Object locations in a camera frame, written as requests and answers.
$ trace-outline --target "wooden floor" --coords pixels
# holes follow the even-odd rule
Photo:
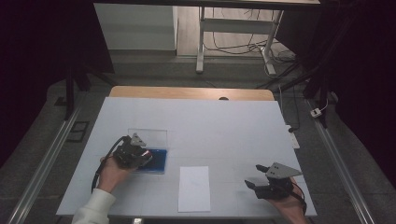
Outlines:
[[[178,56],[196,56],[199,42],[199,10],[198,7],[178,7],[178,32],[177,32],[177,55]],[[242,9],[242,8],[220,8],[207,7],[205,9],[206,18],[217,19],[235,19],[235,20],[260,20],[270,21],[273,16],[272,10]],[[257,49],[249,51],[247,44],[254,46],[267,39],[267,35],[247,35],[247,34],[228,34],[228,33],[211,33],[205,32],[204,44],[205,56],[239,56],[239,57],[261,57]],[[209,50],[219,48],[228,48],[234,46],[244,46],[242,48],[224,49],[231,53],[221,52],[219,50]],[[286,50],[280,43],[272,46],[274,54]]]

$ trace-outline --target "white sleeve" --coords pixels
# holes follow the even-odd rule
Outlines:
[[[73,224],[107,224],[108,210],[116,201],[116,198],[101,189],[94,189],[87,204],[79,208],[73,216]]]

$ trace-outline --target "white tabletop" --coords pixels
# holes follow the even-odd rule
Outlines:
[[[244,180],[267,184],[256,164],[277,161],[301,170],[277,102],[107,97],[57,215],[73,215],[89,200],[100,158],[128,129],[167,130],[168,159],[164,175],[131,174],[116,188],[109,212],[114,216],[278,217]],[[210,212],[177,211],[182,166],[208,166]],[[295,179],[306,197],[306,214],[315,216],[304,177]]]

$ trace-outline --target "white power adapter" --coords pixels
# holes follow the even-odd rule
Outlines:
[[[321,112],[320,112],[319,108],[316,108],[316,109],[314,109],[314,110],[311,110],[311,116],[312,116],[313,118],[317,118],[317,117],[319,117],[320,115],[321,115]]]

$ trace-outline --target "human hand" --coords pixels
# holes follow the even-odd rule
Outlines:
[[[134,169],[121,169],[116,160],[113,157],[109,157],[106,161],[105,167],[103,168],[100,177],[98,189],[104,190],[111,193],[113,189],[122,181],[126,179],[129,173],[134,171]]]
[[[290,179],[293,184],[297,185],[293,177],[291,177]],[[298,194],[300,197],[303,194],[303,192],[295,186],[293,188],[293,192]],[[271,203],[280,212],[282,217],[284,217],[289,223],[307,223],[304,217],[303,205],[298,199],[294,198],[293,196],[289,196],[280,200],[268,199],[267,201]]]

